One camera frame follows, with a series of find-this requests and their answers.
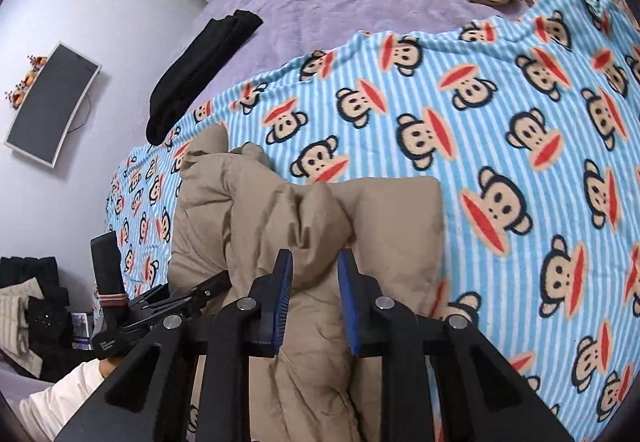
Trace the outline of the white sleeved left forearm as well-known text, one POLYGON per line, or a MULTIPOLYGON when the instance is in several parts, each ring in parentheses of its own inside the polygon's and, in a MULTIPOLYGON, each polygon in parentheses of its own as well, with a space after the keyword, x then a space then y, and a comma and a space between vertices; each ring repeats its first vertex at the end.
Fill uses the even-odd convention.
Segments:
POLYGON ((99 361, 81 363, 56 384, 32 393, 12 406, 16 417, 35 441, 53 441, 89 396, 105 380, 99 361))

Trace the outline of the person's left hand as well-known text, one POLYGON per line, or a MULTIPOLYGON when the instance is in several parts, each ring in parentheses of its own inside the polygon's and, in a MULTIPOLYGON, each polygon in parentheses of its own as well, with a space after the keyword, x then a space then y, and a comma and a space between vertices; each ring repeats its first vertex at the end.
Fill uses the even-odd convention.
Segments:
POLYGON ((115 358, 104 358, 99 361, 99 372, 103 379, 106 379, 111 373, 116 370, 116 367, 122 363, 121 356, 115 356, 115 358))

